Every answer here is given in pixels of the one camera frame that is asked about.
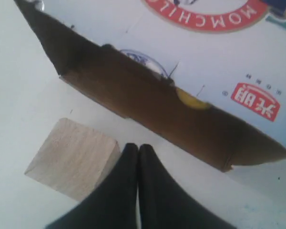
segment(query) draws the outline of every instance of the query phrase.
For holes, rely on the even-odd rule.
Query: yellow object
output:
[[[177,95],[179,99],[188,107],[193,109],[208,109],[211,105],[205,102],[202,102],[195,97],[191,96],[189,93],[185,92],[180,88],[176,88]]]

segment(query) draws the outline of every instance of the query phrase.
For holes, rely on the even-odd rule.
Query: red logo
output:
[[[238,83],[231,99],[271,122],[274,122],[281,107],[268,92],[248,83]]]
[[[143,0],[157,14],[187,29],[207,32],[229,32],[246,28],[268,12],[261,0],[247,0],[242,7],[223,14],[203,14],[183,8],[195,0]]]

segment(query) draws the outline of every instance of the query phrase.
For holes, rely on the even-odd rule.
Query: red circular logo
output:
[[[204,32],[231,32],[259,21],[268,6],[260,0],[247,0],[240,8],[222,14],[203,14],[183,8],[180,0],[143,0],[157,14],[186,29]]]

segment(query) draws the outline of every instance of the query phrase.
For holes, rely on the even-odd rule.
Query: white floor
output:
[[[59,80],[16,5],[0,0],[0,229],[41,229],[75,206],[23,174],[62,117],[101,130],[121,147],[152,144],[191,196],[238,228],[286,229],[286,161],[222,174],[118,117]]]

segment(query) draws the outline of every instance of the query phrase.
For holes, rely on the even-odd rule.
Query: light wood block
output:
[[[116,140],[63,118],[52,129],[25,175],[82,201],[109,174],[120,155]]]

